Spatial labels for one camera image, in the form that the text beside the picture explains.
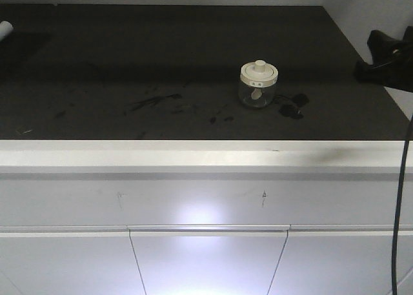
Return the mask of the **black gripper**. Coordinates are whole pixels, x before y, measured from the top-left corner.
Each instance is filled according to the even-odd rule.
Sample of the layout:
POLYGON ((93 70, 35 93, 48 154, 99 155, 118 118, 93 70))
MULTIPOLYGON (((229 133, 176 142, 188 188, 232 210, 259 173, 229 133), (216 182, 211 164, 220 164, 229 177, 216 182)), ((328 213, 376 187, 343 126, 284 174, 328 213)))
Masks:
POLYGON ((367 40, 373 65, 358 61, 354 77, 360 83, 372 83, 406 92, 412 91, 412 29, 397 40, 380 30, 372 30, 367 40))

